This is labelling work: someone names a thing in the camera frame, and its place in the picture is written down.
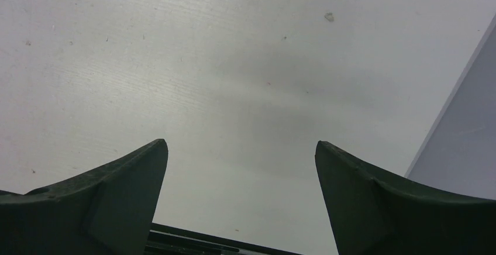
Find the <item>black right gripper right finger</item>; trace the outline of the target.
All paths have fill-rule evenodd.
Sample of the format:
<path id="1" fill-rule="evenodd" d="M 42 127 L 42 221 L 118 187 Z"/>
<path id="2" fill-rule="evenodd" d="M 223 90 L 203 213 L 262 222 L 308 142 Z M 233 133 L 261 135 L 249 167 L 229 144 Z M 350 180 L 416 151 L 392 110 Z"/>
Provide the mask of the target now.
<path id="1" fill-rule="evenodd" d="M 494 254 L 495 201 L 443 191 L 320 141 L 315 164 L 339 254 Z"/>

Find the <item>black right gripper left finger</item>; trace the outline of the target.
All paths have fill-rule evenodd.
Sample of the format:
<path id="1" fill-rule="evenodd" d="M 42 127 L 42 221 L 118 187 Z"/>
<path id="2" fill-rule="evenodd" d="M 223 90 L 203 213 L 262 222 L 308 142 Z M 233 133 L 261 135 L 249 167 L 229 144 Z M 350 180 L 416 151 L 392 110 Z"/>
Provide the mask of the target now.
<path id="1" fill-rule="evenodd" d="M 168 160 L 163 139 L 26 194 L 1 192 L 2 254 L 143 254 Z"/>

